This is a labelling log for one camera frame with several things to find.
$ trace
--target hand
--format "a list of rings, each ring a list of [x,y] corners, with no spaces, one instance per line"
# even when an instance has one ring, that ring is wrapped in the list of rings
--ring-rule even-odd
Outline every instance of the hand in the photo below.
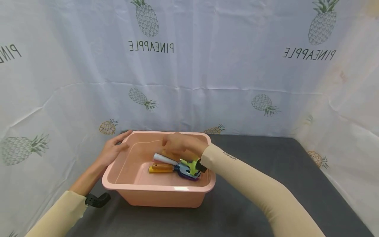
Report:
[[[188,138],[188,135],[181,134],[180,132],[170,133],[163,137],[162,146],[164,146],[168,152],[181,154],[187,149],[186,143]]]
[[[182,155],[188,149],[198,157],[201,157],[208,144],[196,137],[176,132],[165,135],[162,140],[162,146],[173,154]]]
[[[114,137],[108,140],[103,150],[100,152],[100,155],[97,157],[95,163],[107,167],[117,158],[118,154],[125,149],[129,148],[127,143],[121,143],[120,145],[116,145],[119,142],[122,142],[126,137],[128,137],[132,133],[131,130],[124,132],[117,137]]]

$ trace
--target dark gray table surface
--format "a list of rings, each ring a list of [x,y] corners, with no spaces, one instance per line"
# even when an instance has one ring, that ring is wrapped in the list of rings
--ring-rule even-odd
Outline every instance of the dark gray table surface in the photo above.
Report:
[[[283,183],[327,237],[373,236],[296,140],[210,137],[227,153]],[[98,182],[91,193],[103,192]],[[105,207],[89,207],[67,236],[273,236],[263,213],[220,176],[196,209],[135,207],[117,192],[110,194]]]

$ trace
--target arm sleeve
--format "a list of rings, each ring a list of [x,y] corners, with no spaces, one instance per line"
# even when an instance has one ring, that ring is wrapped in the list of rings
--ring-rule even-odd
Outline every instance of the arm sleeve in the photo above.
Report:
[[[325,237],[292,193],[275,179],[211,144],[201,164],[222,176],[257,205],[268,219],[275,237]]]
[[[83,217],[86,197],[66,191],[25,237],[63,237]]]

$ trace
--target white backdrop curtain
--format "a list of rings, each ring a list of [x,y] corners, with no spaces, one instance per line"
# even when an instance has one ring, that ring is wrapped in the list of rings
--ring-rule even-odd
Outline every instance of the white backdrop curtain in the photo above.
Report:
[[[0,0],[1,233],[134,129],[295,137],[379,235],[378,6],[322,2]]]

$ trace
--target white handle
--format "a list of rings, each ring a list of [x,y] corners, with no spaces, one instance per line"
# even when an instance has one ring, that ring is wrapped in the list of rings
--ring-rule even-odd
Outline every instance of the white handle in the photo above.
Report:
[[[178,162],[176,162],[174,160],[171,160],[170,158],[167,158],[167,157],[165,157],[163,155],[160,155],[158,153],[154,154],[153,160],[157,160],[157,161],[160,161],[160,162],[163,162],[163,163],[166,163],[166,164],[178,165]]]

